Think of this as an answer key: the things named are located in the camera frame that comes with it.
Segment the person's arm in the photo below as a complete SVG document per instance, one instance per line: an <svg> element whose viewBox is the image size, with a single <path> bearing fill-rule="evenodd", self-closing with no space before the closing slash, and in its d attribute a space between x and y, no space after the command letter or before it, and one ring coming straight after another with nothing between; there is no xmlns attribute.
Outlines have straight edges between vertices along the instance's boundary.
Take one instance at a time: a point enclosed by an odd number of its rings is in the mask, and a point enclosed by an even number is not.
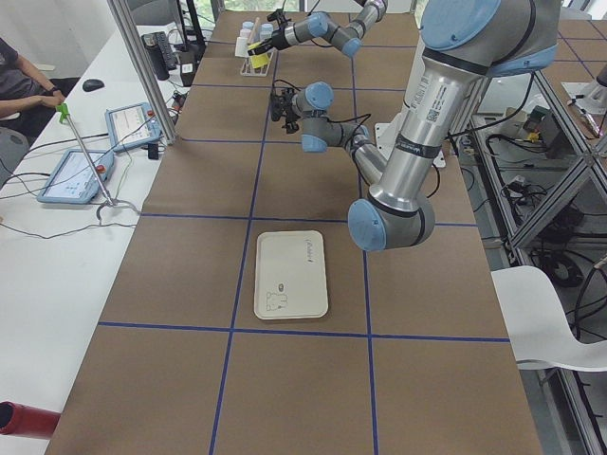
<svg viewBox="0 0 607 455"><path fill-rule="evenodd" d="M37 83L48 91L53 88L53 82L51 82L43 73L40 71L32 62L26 59L23 55L19 55L14 63L15 67L20 69L26 76L30 76ZM61 93L61 90L55 90L53 97L58 98L61 102L65 101L65 96Z"/></svg>
<svg viewBox="0 0 607 455"><path fill-rule="evenodd" d="M12 116L36 106L55 107L61 103L58 97L43 97L41 95L21 98L20 100L0 100L0 118Z"/></svg>

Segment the white table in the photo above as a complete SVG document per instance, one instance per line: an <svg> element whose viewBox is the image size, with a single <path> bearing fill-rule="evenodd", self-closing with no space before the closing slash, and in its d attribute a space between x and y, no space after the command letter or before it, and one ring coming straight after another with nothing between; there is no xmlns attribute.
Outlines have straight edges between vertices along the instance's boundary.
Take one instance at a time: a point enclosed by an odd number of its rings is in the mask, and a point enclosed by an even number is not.
<svg viewBox="0 0 607 455"><path fill-rule="evenodd" d="M157 27L139 28L141 33L154 30ZM180 83L174 73L171 80ZM107 132L105 110L146 101L118 32L82 81L91 78L103 80L105 87L85 93L79 83L66 101L82 136ZM165 100L175 90L169 82L161 82L160 89ZM73 138L70 128L61 125L57 115L34 145L69 138ZM109 148L107 138L86 142L90 150ZM66 146L77 144L34 151L15 173L50 173ZM159 161L149 160L141 149L131 156L133 162L118 196L140 209ZM127 154L116 156L114 173L107 182L114 197L128 164ZM0 197L24 192L15 182L11 179ZM29 186L40 189L44 182L37 180ZM102 202L102 198L97 196L93 202ZM96 224L96 209L94 205L43 205L30 194L0 199L4 224L45 236ZM134 225L138 221L129 209L103 209L102 217L105 224ZM132 233L128 227L103 227L42 240L0 227L0 401L63 409ZM46 445L47 441L0 436L3 454L42 454Z"/></svg>

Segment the computer mouse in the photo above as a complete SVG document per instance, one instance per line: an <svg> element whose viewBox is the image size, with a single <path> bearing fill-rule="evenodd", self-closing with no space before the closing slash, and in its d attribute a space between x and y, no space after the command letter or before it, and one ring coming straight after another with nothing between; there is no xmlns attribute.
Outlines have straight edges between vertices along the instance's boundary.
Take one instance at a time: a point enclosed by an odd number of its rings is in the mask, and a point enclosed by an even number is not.
<svg viewBox="0 0 607 455"><path fill-rule="evenodd" d="M85 92L92 92L93 90L98 90L103 87L105 87L105 84L99 79L87 79L83 82L83 90Z"/></svg>

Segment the person's hand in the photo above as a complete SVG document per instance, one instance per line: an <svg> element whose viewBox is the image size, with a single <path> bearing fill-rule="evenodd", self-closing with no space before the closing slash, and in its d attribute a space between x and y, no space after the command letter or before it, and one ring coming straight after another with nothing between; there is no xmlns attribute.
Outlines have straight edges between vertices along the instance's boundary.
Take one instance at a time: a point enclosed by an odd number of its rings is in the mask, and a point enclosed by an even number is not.
<svg viewBox="0 0 607 455"><path fill-rule="evenodd" d="M63 93L61 93L61 90L55 90L53 92L53 97L58 98L60 104L65 101L65 96Z"/></svg>
<svg viewBox="0 0 607 455"><path fill-rule="evenodd" d="M50 107L54 109L61 103L62 101L57 97L40 97L40 104L42 104L44 107Z"/></svg>

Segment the green clamp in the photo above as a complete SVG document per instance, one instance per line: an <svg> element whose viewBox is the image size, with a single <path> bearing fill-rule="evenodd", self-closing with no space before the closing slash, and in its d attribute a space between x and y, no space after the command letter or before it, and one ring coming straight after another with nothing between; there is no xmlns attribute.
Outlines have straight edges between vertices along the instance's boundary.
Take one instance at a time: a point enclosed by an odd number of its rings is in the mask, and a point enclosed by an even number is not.
<svg viewBox="0 0 607 455"><path fill-rule="evenodd" d="M57 112L59 112L61 114L61 117L59 118L59 122L64 123L67 116L69 116L69 111L67 110L67 104L62 102L57 107L55 107L55 109L57 110Z"/></svg>

